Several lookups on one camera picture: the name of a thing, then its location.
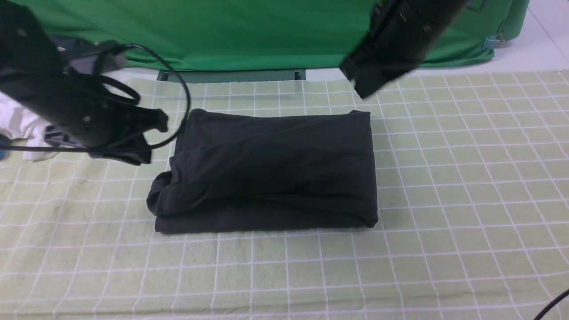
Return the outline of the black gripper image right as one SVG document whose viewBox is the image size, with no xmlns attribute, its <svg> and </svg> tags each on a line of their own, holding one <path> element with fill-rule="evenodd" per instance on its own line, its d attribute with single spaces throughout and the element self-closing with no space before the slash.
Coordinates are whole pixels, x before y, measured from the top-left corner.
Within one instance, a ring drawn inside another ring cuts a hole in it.
<svg viewBox="0 0 569 320">
<path fill-rule="evenodd" d="M 465 10 L 465 0 L 379 0 L 369 30 L 340 64 L 361 99 L 417 69 Z"/>
</svg>

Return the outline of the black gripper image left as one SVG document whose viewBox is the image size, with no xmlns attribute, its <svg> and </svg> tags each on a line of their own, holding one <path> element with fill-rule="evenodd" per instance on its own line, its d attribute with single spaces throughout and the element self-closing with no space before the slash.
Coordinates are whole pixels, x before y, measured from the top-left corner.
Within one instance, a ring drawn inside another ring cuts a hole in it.
<svg viewBox="0 0 569 320">
<path fill-rule="evenodd" d="M 150 164 L 152 150 L 142 133 L 168 132 L 164 111 L 138 107 L 140 95 L 107 76 L 3 73 L 1 91 L 83 147 L 101 149 L 88 152 L 93 159 Z"/>
</svg>

